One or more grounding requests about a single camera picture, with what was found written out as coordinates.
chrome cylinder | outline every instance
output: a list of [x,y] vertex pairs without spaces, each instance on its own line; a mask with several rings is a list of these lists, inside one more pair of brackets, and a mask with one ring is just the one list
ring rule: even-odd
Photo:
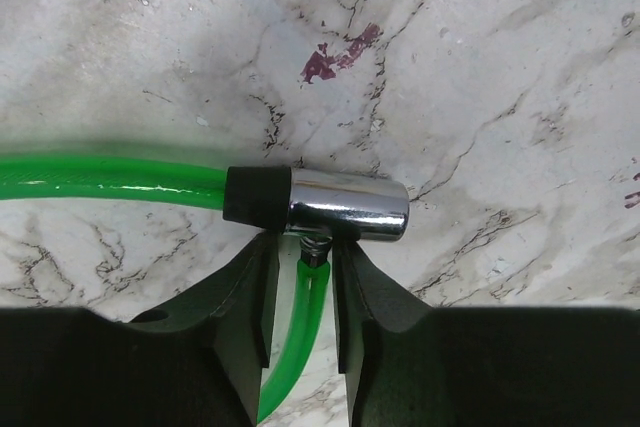
[[399,182],[292,169],[285,232],[350,240],[395,241],[409,223],[409,195]]

black cable end cap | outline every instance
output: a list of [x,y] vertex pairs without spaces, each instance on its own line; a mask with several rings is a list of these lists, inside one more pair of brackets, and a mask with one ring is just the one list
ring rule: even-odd
[[222,218],[284,232],[290,195],[289,167],[229,167]]

thin green cable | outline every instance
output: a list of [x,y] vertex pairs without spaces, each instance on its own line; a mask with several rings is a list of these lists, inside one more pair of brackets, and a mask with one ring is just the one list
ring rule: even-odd
[[260,390],[258,422],[271,415],[289,395],[307,365],[320,328],[329,272],[328,262],[312,268],[298,261],[289,331],[278,363]]
[[91,197],[222,210],[227,173],[195,165],[118,157],[0,158],[0,200]]

maroon paint mark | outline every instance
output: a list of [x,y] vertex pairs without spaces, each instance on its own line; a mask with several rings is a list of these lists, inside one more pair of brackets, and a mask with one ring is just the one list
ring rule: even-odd
[[[640,173],[634,175],[633,180],[640,180]],[[624,200],[631,200],[635,197],[637,197],[637,200],[634,200],[633,202],[627,202],[626,204],[624,204],[625,208],[631,209],[636,205],[640,204],[640,191],[624,196]]]
[[328,55],[327,44],[318,44],[318,50],[311,54],[301,74],[304,82],[312,84],[311,79],[320,77],[322,80],[334,79],[336,70],[349,69],[362,53],[371,47],[382,34],[380,27],[376,24],[369,24],[355,39],[347,39],[351,45],[341,54]]

white marble countertop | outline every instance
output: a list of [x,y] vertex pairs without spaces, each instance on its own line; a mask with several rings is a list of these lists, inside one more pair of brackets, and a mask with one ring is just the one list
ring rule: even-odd
[[[640,0],[1,2],[1,153],[390,176],[409,231],[365,248],[424,301],[640,307]],[[130,318],[253,232],[160,204],[2,202],[0,304]],[[331,302],[266,425],[347,425]]]

